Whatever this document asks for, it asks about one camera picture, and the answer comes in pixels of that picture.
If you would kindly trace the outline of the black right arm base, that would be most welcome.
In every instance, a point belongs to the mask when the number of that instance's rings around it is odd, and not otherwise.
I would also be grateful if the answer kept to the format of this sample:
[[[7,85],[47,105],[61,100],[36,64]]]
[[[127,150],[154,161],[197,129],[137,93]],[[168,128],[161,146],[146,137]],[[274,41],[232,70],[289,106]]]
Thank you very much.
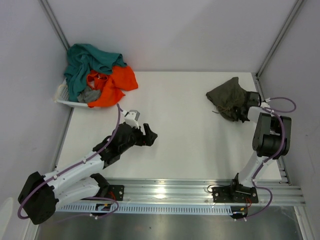
[[[211,193],[214,203],[257,204],[259,202],[257,190],[254,187],[209,185],[207,191]]]

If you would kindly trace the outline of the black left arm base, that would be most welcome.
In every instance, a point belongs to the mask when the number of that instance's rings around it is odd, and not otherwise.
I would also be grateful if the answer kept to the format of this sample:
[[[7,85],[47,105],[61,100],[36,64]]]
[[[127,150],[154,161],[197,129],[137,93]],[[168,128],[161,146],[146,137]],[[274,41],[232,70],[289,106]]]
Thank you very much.
[[[94,197],[98,198],[110,198],[116,201],[123,201],[125,193],[125,186],[119,184],[111,184],[102,187]]]

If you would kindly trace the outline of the olive green shorts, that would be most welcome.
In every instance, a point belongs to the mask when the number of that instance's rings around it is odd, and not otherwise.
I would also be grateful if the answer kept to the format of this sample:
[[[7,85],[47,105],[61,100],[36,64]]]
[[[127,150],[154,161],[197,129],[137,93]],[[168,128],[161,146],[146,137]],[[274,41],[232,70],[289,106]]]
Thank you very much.
[[[231,122],[238,122],[237,108],[245,103],[247,91],[239,84],[239,77],[230,80],[207,92],[205,96],[215,106],[216,114]]]

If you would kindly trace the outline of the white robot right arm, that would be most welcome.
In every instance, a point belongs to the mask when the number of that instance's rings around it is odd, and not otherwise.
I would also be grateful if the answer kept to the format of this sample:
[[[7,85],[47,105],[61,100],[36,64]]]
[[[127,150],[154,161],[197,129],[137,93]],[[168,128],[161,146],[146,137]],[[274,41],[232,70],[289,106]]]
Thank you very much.
[[[252,139],[253,154],[246,166],[236,174],[228,189],[228,196],[239,202],[246,195],[256,193],[256,182],[271,163],[285,156],[290,149],[292,119],[281,116],[268,104],[272,99],[263,101],[257,92],[247,92],[244,104],[236,109],[240,120],[256,123]]]

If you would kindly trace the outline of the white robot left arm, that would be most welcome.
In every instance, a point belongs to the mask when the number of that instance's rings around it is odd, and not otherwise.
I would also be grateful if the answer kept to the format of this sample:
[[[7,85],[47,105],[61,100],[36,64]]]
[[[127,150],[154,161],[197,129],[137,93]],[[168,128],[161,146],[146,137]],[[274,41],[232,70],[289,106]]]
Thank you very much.
[[[39,225],[62,206],[82,199],[105,199],[109,183],[100,172],[118,161],[129,148],[150,147],[157,137],[147,123],[135,128],[123,122],[79,162],[44,175],[32,173],[17,199],[19,210],[26,215],[19,212],[18,217]]]

